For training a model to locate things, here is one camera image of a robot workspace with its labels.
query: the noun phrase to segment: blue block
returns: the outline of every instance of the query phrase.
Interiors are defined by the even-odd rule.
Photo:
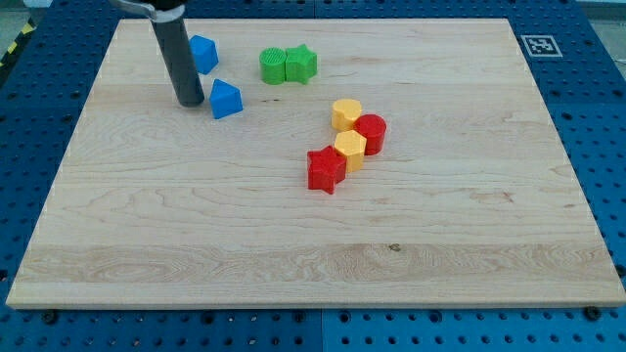
[[[228,116],[229,114],[244,109],[240,90],[219,79],[213,81],[213,89],[211,90],[211,96],[208,100],[211,102],[213,117],[215,119]]]
[[[192,47],[192,54],[194,55],[198,72],[208,74],[219,63],[214,41],[194,35],[189,40],[189,45]]]

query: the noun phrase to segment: yellow black warning tape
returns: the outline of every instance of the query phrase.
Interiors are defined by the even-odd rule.
[[[0,59],[0,88],[9,78],[11,70],[16,65],[18,58],[22,54],[26,44],[30,41],[32,34],[35,31],[35,25],[32,20],[28,20],[18,34],[18,37],[9,45],[7,52]]]

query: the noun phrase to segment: yellow hexagon block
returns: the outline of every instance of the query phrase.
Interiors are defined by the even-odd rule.
[[[354,172],[363,168],[365,145],[368,140],[358,132],[351,130],[336,134],[335,150],[345,156],[345,172]]]
[[[333,103],[331,125],[339,131],[349,131],[359,116],[361,116],[361,102],[354,99],[339,99]]]

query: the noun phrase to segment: wooden cutting board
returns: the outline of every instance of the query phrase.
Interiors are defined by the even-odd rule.
[[[13,283],[14,308],[616,306],[624,289],[506,20],[188,21],[221,120],[178,106],[147,21],[120,22]],[[305,43],[308,85],[261,82]],[[387,121],[307,190],[331,105]]]

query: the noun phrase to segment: toy block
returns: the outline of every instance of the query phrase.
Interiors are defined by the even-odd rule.
[[[354,122],[354,130],[368,140],[365,155],[378,154],[382,150],[386,129],[384,119],[373,113],[364,114]]]
[[[285,61],[287,53],[280,48],[267,48],[258,57],[261,64],[261,79],[267,84],[285,82]]]
[[[285,80],[306,84],[317,74],[317,54],[302,44],[297,48],[287,48]]]
[[[208,100],[211,102],[211,109],[215,119],[244,109],[240,90],[219,79],[213,81],[213,88]]]
[[[363,168],[367,139],[354,130],[339,132],[335,138],[335,150],[345,156],[345,172],[354,172]]]
[[[217,59],[215,42],[208,38],[194,35],[189,40],[189,46],[192,48],[192,55],[194,55],[194,61],[196,62],[198,72],[202,74],[208,74],[211,72],[211,70],[219,62]]]
[[[361,102],[354,99],[339,99],[333,103],[331,125],[343,132],[353,128],[354,122],[361,116]]]
[[[345,179],[346,159],[333,146],[307,153],[309,190],[335,192],[335,185]]]

